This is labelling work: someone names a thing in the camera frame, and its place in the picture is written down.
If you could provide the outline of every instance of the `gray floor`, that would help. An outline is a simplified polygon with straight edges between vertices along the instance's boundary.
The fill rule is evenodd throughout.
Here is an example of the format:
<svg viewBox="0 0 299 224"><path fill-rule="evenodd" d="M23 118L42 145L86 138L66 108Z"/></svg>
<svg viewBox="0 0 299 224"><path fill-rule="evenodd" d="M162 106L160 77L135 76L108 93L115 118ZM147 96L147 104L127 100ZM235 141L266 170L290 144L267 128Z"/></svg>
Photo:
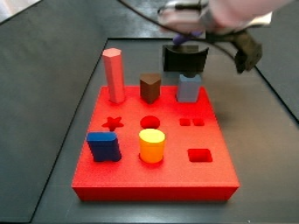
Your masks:
<svg viewBox="0 0 299 224"><path fill-rule="evenodd" d="M127 85L139 83L140 73L163 72L163 44L170 42L108 41L107 48L123 50ZM239 76L230 58L212 48L202 77L242 184L236 194L227 203L80 202L71 180L103 77L100 62L34 222L299 221L298 126L259 75ZM163 85L176 83L178 73L166 73Z"/></svg>

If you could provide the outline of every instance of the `red board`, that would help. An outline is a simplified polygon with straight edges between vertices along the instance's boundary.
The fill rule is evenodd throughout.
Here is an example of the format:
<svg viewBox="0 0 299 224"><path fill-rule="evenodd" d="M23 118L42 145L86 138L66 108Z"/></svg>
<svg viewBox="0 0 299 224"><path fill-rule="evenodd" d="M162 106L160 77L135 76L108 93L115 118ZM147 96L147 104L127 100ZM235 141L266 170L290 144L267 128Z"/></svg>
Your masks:
<svg viewBox="0 0 299 224"><path fill-rule="evenodd" d="M88 131L108 131L102 127L108 117L122 117L124 127L115 132L123 158L119 162L94 162L84 142L72 180L82 200L228 200L238 190L239 179L206 90L200 88L196 103L179 103L175 93L176 87L162 87L160 98L150 105L140 98L139 87L126 87L126 101L115 104L108 100L108 88L100 89ZM139 158L146 116L160 119L159 130L166 134L158 164ZM191 125L182 126L180 119L190 119ZM203 120L204 125L195 125L194 119Z"/></svg>

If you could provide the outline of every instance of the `square hole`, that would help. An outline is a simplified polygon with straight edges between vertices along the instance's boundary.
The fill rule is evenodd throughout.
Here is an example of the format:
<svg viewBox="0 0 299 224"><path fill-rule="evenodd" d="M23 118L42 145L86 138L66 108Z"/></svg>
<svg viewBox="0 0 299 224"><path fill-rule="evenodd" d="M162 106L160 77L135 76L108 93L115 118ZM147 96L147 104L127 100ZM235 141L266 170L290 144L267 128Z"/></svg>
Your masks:
<svg viewBox="0 0 299 224"><path fill-rule="evenodd" d="M187 118L180 118L180 125L182 126L191 126L191 120Z"/></svg>
<svg viewBox="0 0 299 224"><path fill-rule="evenodd" d="M188 149L188 157L192 163L212 162L211 151L208 149Z"/></svg>
<svg viewBox="0 0 299 224"><path fill-rule="evenodd" d="M192 119L192 123L195 126L204 126L204 121L199 118Z"/></svg>

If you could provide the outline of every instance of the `light blue block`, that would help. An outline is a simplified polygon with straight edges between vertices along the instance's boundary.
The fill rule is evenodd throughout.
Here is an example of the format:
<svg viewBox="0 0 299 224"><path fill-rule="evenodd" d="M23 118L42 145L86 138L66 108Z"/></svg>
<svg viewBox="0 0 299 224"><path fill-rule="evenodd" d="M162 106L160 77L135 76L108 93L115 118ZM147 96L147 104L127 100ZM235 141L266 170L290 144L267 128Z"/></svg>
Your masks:
<svg viewBox="0 0 299 224"><path fill-rule="evenodd" d="M178 102L196 102L199 99L202 77L196 74L194 78L187 78L180 74L179 87L176 92Z"/></svg>

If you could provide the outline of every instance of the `orange cylinder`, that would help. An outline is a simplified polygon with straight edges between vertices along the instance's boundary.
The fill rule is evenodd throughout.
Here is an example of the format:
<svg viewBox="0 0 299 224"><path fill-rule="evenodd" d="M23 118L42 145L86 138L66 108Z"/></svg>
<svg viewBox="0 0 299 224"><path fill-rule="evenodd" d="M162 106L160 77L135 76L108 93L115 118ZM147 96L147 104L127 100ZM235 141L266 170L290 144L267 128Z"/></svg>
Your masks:
<svg viewBox="0 0 299 224"><path fill-rule="evenodd" d="M164 158L164 133L159 129L143 129L139 133L140 158L148 164Z"/></svg>

